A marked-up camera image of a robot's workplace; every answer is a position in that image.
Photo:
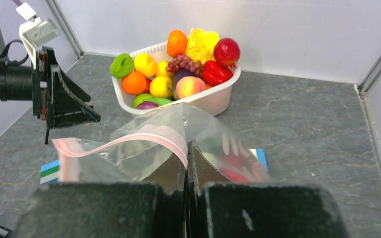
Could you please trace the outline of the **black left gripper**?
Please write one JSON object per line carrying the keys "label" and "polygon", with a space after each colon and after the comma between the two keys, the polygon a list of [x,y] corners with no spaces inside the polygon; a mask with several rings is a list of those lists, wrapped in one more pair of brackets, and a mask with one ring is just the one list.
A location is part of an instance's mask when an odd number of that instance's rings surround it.
{"label": "black left gripper", "polygon": [[43,46],[36,52],[32,69],[33,115],[48,129],[99,122],[101,115],[88,103],[91,96],[60,68],[55,51]]}

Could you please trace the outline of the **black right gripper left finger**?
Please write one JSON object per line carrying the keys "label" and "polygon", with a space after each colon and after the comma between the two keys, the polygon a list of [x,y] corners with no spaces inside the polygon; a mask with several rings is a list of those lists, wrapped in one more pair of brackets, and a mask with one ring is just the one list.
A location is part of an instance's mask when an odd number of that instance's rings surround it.
{"label": "black right gripper left finger", "polygon": [[186,170],[171,155],[142,182],[51,183],[35,191],[13,238],[180,238]]}

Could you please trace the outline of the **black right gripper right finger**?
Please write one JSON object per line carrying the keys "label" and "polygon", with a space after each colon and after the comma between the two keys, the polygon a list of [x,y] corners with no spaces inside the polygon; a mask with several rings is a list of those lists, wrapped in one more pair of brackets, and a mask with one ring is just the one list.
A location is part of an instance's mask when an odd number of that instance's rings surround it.
{"label": "black right gripper right finger", "polygon": [[188,237],[347,238],[335,199],[307,184],[232,183],[188,143]]}

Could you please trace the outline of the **red tomato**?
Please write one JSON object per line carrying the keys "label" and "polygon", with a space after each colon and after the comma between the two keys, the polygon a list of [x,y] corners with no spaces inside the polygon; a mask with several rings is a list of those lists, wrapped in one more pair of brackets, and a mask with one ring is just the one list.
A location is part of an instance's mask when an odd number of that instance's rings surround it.
{"label": "red tomato", "polygon": [[252,163],[242,155],[223,156],[219,172],[233,182],[258,182],[259,177],[253,173]]}

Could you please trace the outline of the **green bell pepper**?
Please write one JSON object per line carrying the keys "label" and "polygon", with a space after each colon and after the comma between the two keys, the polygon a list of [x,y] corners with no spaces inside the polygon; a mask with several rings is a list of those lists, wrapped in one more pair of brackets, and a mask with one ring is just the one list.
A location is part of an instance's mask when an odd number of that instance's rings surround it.
{"label": "green bell pepper", "polygon": [[132,72],[134,68],[133,59],[130,54],[122,53],[115,57],[110,65],[110,75],[116,78],[122,78]]}

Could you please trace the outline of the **clear zip top bag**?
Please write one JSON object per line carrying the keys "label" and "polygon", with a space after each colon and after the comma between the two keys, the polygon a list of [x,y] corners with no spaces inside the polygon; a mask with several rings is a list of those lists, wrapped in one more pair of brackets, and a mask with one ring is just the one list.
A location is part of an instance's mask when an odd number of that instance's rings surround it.
{"label": "clear zip top bag", "polygon": [[80,138],[53,140],[61,162],[61,181],[142,181],[171,155],[188,168],[188,143],[194,141],[219,171],[223,156],[242,155],[252,163],[259,182],[269,179],[258,159],[210,113],[186,103],[153,109],[113,132],[109,142]]}

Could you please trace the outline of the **white plastic basket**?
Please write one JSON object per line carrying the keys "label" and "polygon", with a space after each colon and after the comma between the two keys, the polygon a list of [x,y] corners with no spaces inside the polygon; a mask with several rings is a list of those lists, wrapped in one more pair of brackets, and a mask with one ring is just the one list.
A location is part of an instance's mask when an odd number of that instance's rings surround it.
{"label": "white plastic basket", "polygon": [[[167,42],[165,41],[165,42],[161,42],[161,43],[151,45],[151,46],[139,49],[137,51],[131,52],[130,56],[134,58],[140,53],[147,53],[151,55],[156,62],[160,62],[163,60],[170,60],[171,57],[167,55],[166,47],[167,47]],[[233,85],[240,78],[240,75],[242,72],[241,66],[238,63],[236,63],[232,71],[234,73],[234,76],[228,81],[226,81],[225,83],[222,83],[218,86],[207,89],[201,93],[197,93],[193,96],[186,97],[182,100],[174,101],[173,103],[174,104],[187,103],[190,106],[206,111],[213,116],[216,116],[224,112],[229,106]],[[151,111],[150,109],[139,110],[139,109],[133,108],[132,104],[133,104],[133,100],[135,96],[125,93],[123,89],[121,88],[118,82],[118,79],[116,77],[112,76],[111,80],[112,80],[112,84],[114,87],[118,104],[124,111],[128,112],[134,117]]]}

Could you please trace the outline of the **yellow pink peach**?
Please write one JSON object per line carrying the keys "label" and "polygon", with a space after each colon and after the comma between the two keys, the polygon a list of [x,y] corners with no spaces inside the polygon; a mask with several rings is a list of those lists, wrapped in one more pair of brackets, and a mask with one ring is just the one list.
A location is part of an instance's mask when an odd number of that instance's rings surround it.
{"label": "yellow pink peach", "polygon": [[206,90],[205,82],[195,76],[186,76],[181,78],[176,85],[176,93],[178,99],[184,99],[186,97],[195,95]]}

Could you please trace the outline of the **red pomegranate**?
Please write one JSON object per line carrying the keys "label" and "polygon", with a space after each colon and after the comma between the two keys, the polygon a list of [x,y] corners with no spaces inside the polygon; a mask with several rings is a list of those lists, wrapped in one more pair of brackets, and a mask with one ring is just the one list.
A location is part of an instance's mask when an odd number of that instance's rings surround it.
{"label": "red pomegranate", "polygon": [[213,55],[220,66],[228,67],[239,61],[241,51],[236,41],[223,38],[215,45]]}

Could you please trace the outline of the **yellow lemon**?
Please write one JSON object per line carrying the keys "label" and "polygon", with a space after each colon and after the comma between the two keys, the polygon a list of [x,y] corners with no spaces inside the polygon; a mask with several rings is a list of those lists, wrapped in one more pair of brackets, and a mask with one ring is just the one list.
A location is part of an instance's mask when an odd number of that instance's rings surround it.
{"label": "yellow lemon", "polygon": [[138,54],[134,58],[134,68],[146,77],[153,77],[158,70],[158,64],[154,58],[146,53]]}

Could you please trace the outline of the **orange fruit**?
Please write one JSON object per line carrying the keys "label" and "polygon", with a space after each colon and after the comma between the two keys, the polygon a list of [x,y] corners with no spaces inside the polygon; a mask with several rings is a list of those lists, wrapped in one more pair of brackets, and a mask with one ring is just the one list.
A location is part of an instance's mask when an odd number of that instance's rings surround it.
{"label": "orange fruit", "polygon": [[188,44],[187,35],[181,30],[173,30],[170,32],[167,41],[167,54],[175,57],[184,54]]}

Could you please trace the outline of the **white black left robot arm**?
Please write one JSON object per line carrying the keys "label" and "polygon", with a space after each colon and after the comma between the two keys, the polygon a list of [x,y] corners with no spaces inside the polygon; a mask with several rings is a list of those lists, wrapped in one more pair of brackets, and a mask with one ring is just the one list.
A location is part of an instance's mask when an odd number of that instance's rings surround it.
{"label": "white black left robot arm", "polygon": [[42,47],[32,61],[7,60],[10,44],[0,54],[0,101],[31,101],[33,115],[48,130],[99,122],[101,116],[89,105],[91,97],[60,68],[54,50]]}

